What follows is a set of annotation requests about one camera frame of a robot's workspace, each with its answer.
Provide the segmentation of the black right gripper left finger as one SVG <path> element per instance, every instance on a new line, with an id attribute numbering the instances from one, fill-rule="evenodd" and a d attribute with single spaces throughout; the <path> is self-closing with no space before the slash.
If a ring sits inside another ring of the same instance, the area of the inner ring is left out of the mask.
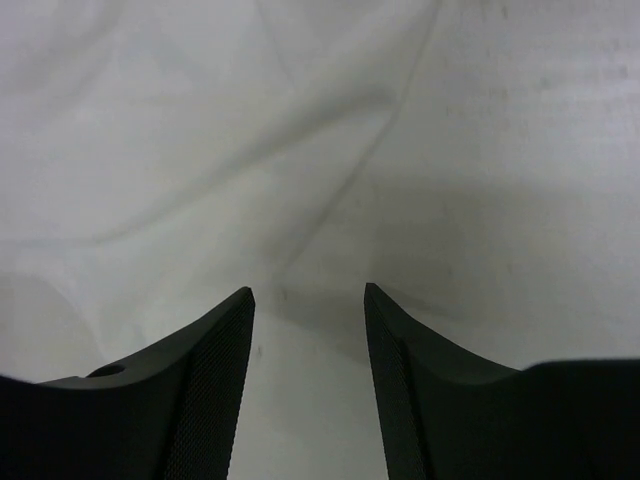
<path id="1" fill-rule="evenodd" d="M 1 380 L 5 479 L 224 479 L 255 301 L 241 288 L 200 319 L 85 377 Z"/>

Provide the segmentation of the white tank top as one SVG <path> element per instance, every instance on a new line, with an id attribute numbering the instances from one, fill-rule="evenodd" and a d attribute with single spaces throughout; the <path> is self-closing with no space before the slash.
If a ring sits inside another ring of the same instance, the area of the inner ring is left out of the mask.
<path id="1" fill-rule="evenodd" d="M 511 367 L 639 353 L 635 1 L 5 1 L 1 371 L 256 298 L 230 475 L 382 479 L 374 282 Z"/>

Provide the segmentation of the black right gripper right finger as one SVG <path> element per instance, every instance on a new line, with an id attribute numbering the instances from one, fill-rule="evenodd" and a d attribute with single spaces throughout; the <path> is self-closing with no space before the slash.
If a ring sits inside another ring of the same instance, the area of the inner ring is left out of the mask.
<path id="1" fill-rule="evenodd" d="M 512 369 L 421 324 L 372 283 L 364 313 L 390 478 L 638 477 L 637 360 Z"/>

